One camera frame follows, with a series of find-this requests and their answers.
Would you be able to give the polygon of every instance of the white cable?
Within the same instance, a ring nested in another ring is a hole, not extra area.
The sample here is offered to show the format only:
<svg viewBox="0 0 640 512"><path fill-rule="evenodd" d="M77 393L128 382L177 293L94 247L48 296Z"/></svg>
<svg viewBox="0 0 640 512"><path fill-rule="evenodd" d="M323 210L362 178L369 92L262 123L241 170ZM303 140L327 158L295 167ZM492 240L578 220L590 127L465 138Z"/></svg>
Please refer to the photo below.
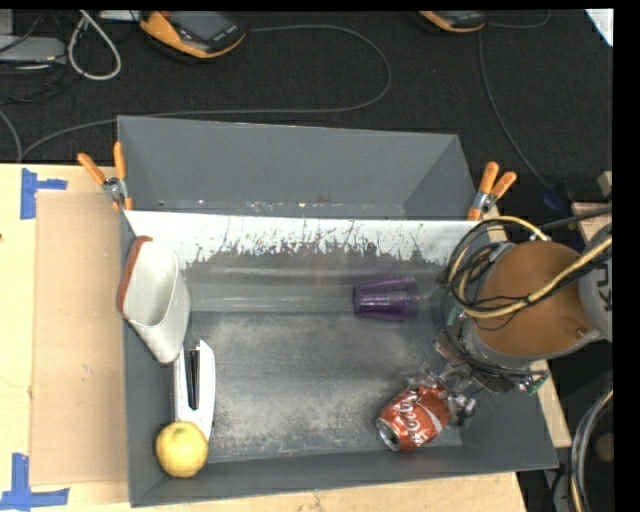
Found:
<svg viewBox="0 0 640 512"><path fill-rule="evenodd" d="M71 63L71 66L73 67L73 69L75 69L80 75L86 78L89 78L91 80L111 80L112 78L117 76L118 73L120 73L120 70L122 69L122 60L120 59L120 54L118 53L116 46L113 44L113 41L111 41L111 39L105 33L105 31L102 30L102 27L89 15L89 13L82 9L80 9L80 13L82 14L82 19L76 25L76 28L74 29L73 34L71 35L71 39L69 40L69 44L67 46L67 53L69 54L69 62ZM82 69L76 63L76 60L73 57L73 50L76 46L76 43L78 42L78 36L80 35L81 31L87 29L89 24L93 26L96 32L100 34L100 37L102 37L102 39L104 39L107 45L109 45L109 48L111 49L111 51L113 52L113 55L116 58L116 68L107 75L92 75L90 73L87 73L84 69Z"/></svg>

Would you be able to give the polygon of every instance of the gray bin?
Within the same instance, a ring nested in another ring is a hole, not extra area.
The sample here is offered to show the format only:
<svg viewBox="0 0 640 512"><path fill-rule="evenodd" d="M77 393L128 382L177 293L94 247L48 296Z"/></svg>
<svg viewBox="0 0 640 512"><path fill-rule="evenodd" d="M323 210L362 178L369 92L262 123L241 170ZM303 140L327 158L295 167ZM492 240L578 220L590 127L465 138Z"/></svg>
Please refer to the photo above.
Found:
<svg viewBox="0 0 640 512"><path fill-rule="evenodd" d="M464 220L475 195L455 135L123 116L118 139L136 210L450 221ZM124 217L121 232L124 259L134 239ZM335 309L326 300L267 313L206 307L213 289L306 289L317 299L389 273L426 288L441 271L365 256L220 256L189 268L205 306L192 311L185 343L214 349L217 396L208 464L188 480L164 473L154 452L173 419L172 368L123 322L133 506L557 466L538 398L517 391L480 392L467 428L415 452L393 453L378 438L375 418L404 377L439 357L437 304L404 323L356 318L344 298ZM231 273L220 277L220 265Z"/></svg>

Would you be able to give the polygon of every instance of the black carpet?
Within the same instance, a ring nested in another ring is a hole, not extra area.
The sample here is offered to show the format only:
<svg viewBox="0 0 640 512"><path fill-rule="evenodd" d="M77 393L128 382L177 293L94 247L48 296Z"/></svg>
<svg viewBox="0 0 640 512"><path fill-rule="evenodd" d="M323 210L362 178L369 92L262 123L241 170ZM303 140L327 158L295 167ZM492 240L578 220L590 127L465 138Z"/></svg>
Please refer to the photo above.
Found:
<svg viewBox="0 0 640 512"><path fill-rule="evenodd" d="M16 35L40 14L15 12ZM569 201L602 201L597 179L612 168L612 47L581 9L485 13L488 26L462 35L432 33L414 12L237 12L246 39L192 65L159 52L134 24L101 22L122 58L111 80L70 67L0 68L0 162L75 164L87 152L111 165L118 115L181 112L174 117L457 134L474 183L490 160L516 171L499 207L538 224L567 216ZM34 34L66 43L79 19L49 11ZM287 29L261 30L274 27ZM75 53L88 72L114 69L91 29ZM571 242L577 233L552 235ZM607 359L612 349L601 350ZM558 378L587 382L606 370L577 366L577 377L563 367ZM561 398L563 386L572 387L560 383Z"/></svg>

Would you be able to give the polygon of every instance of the cable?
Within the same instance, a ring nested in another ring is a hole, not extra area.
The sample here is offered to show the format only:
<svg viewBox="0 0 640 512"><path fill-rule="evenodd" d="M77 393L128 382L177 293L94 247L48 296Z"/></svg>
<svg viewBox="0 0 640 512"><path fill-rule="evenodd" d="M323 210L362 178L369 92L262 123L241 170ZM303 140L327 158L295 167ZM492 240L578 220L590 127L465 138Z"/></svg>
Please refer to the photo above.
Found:
<svg viewBox="0 0 640 512"><path fill-rule="evenodd" d="M16 150L18 152L18 158L16 159L16 163L19 164L20 162L22 162L22 143L20 142L20 137L18 135L18 132L16 131L15 126L13 126L11 119L9 119L2 110L0 110L0 118L2 118L4 123L8 126L9 131L13 136L13 140L16 143Z"/></svg>
<svg viewBox="0 0 640 512"><path fill-rule="evenodd" d="M59 39L66 40L68 36L60 23L60 16L65 17L64 13L54 13L52 19L55 21L59 32ZM74 78L66 81L67 73L71 66L68 59L61 60L66 55L66 48L59 55L51 56L54 62L3 62L0 63L0 75L7 77L3 79L0 88L0 96L7 98L7 101L0 101L0 106L12 103L37 103L44 102L55 98L56 96L66 92L74 82L82 79L81 76L73 73ZM15 77L20 80L16 82L15 92L8 89L10 78Z"/></svg>
<svg viewBox="0 0 640 512"><path fill-rule="evenodd" d="M362 34L355 32L353 30L349 30L347 28L339 27L336 25L290 25L290 26L282 26L282 27L265 27L265 28L257 28L252 29L251 32L271 32L276 30L337 30L339 32L344 32L346 34L350 34L358 39L364 41L368 46L373 48L373 50L378 54L380 59L385 65L387 71L387 82L382 89L382 91L376 95L374 98L368 101L364 101L362 103L358 103L356 105L347 106L347 107L335 107L335 108L321 108L321 109L296 109L296 108L282 108L282 109L214 109L214 110L196 110L196 111L178 111L178 112L165 112L165 113L154 113L147 114L147 117L184 117L184 116L199 116L199 115L222 115L222 114L320 114L320 113L338 113L338 112L349 112L352 110L364 108L374 103L380 101L389 91L392 83L392 71L391 66L389 65L389 61L387 60L382 50L380 50L370 39L366 38ZM94 121L90 123L84 123L76 126L72 126L70 128L66 128L64 130L60 130L54 132L42 139L31 144L27 149L25 149L22 154L22 158L26 157L33 150L40 147L41 145L53 140L61 135L65 135L67 133L75 132L78 130L84 130L87 128L92 128L96 126L102 126L107 124L112 124L117 121L117 118L109 118L103 119L100 121Z"/></svg>
<svg viewBox="0 0 640 512"><path fill-rule="evenodd" d="M80 10L80 13L82 14L82 18L76 25L76 28L73 31L73 34L71 35L71 39L67 46L67 54L69 56L69 62L73 67L73 69L75 69L78 72L78 74L82 75L84 78L89 78L90 80L111 80L115 76L118 76L118 74L120 73L120 70L122 69L122 59L120 58L120 53L118 52L118 49L116 48L115 44L113 44L113 41L111 41L111 38L109 38L106 32L102 30L102 27L91 17L91 15L83 9L79 9L79 10ZM107 73L106 75L93 75L91 73L86 72L77 64L75 57L73 56L73 51L78 42L78 37L80 35L80 32L86 30L89 25L93 26L93 28L96 30L96 32L98 32L100 37L104 39L105 43L107 43L107 46L109 47L109 49L111 50L111 52L113 53L116 59L115 69L111 73Z"/></svg>
<svg viewBox="0 0 640 512"><path fill-rule="evenodd" d="M522 158L522 161L526 164L526 166L529 168L529 170L532 172L532 174L536 178L538 178L538 181L540 181L540 183L542 183L542 185L546 189L551 189L551 186L540 175L540 173L538 173L536 168L531 164L531 162L529 162L527 157L524 155L524 153L520 149L520 146L518 146L518 144L514 140L513 136L511 135L511 132L509 131L509 128L507 128L506 123L502 119L502 115L500 114L500 111L498 110L498 106L496 105L496 102L493 99L493 94L491 93L491 87L489 86L489 80L487 78L487 72L485 70L484 57L483 57L482 53L483 53L482 52L482 30L478 30L478 55L479 55L479 58L480 58L480 72L482 74L482 82L484 83L484 88L485 88L485 91L487 93L487 97L489 98L489 103L491 103L491 108L493 109L493 112L495 113L496 118L498 119L498 122L500 123L500 126L502 127L502 131L507 136L507 138L509 139L509 142L511 143L513 148L516 150L518 155L520 155L520 158Z"/></svg>
<svg viewBox="0 0 640 512"><path fill-rule="evenodd" d="M460 267L460 265L462 259L469 250L469 247L480 235L480 229L482 229L485 225L491 223L520 224L532 231L532 233L534 233L539 239L549 240L549 238L544 235L544 233L542 233L539 228L526 221L522 221L522 219L518 219L517 217L495 217L494 219L483 221L477 224L465 237L463 237L463 239L460 241L460 244L458 244L458 246L454 249L451 256L451 263L447 270L447 286L454 298L459 302L461 309L475 319L504 316L507 314L516 313L526 307L534 305L535 303L541 301L542 299L557 291L560 287L566 286L568 284L567 279L573 280L577 278L577 275L581 275L580 273L583 272L585 268L588 268L590 264L592 264L595 260L598 260L598 258L600 258L603 254L606 254L606 251L611 248L613 242L613 237L609 235L600 243L589 249L586 253L582 254L567 268L559 272L544 286L529 293L525 297L515 298L511 303L502 306L481 307L479 306L478 302L470 301L467 299L467 288L468 285L478 277L474 277L474 272L477 271L478 261L481 261L485 256L491 258L493 249L495 249L495 244L490 244L486 247L480 248L468 259L468 262L465 266ZM475 237L469 241L469 238L472 234L475 234Z"/></svg>
<svg viewBox="0 0 640 512"><path fill-rule="evenodd" d="M18 46L19 44L23 43L31 34L33 34L33 31L36 29L38 24L42 21L42 18L44 17L44 13L45 12L46 12L46 10L43 10L40 13L40 15L33 21L33 23L31 23L31 25L29 26L29 29L24 34L22 34L18 39L14 39L9 44L1 47L0 48L0 55L3 54L6 51L9 51L11 48L14 48L14 47Z"/></svg>
<svg viewBox="0 0 640 512"><path fill-rule="evenodd" d="M547 22L549 21L549 19L551 18L551 9L546 9L547 14L545 16L545 18L539 22L539 23L534 23L533 25L512 25L509 23L495 23L493 21L489 21L487 22L487 26L489 27L496 27L496 28L508 28L508 29L523 29L523 30L530 30L530 29L534 29L534 28L540 28L543 25L546 25Z"/></svg>
<svg viewBox="0 0 640 512"><path fill-rule="evenodd" d="M573 222L579 222L585 219L600 217L602 215L606 215L607 213L612 213L612 211L613 211L612 203L609 203L607 206L603 208L598 208L597 210L594 210L592 212L581 213L580 215L574 215L573 217L567 217L566 219L549 222L548 224L543 224L540 229L542 229L543 231L548 231L550 229L566 226L567 224L571 224Z"/></svg>
<svg viewBox="0 0 640 512"><path fill-rule="evenodd" d="M450 325L447 315L448 308L442 308L442 316L443 316L443 324L444 331L447 336L447 339L451 344L456 348L458 354L462 357L464 364L467 364L472 371L478 372L481 375L496 377L501 379L506 379L510 382L518 384L521 379L539 377L542 379L546 379L549 377L550 373L548 370L531 370L531 369L516 369L516 368L505 368L503 366L499 366L494 363L490 363L488 361L480 361L471 355L467 347L461 341L461 329L464 324L464 321L460 321L458 326L458 333L453 332L453 326Z"/></svg>

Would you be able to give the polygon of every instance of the purple cup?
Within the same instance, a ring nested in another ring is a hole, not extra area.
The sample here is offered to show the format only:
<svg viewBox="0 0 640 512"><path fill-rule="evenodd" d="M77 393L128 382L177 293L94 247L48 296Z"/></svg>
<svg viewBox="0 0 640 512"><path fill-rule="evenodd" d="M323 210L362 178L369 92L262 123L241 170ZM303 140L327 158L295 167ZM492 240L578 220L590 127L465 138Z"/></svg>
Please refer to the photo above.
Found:
<svg viewBox="0 0 640 512"><path fill-rule="evenodd" d="M419 304L413 277L385 279L353 288L353 306L360 317L399 322L417 317Z"/></svg>

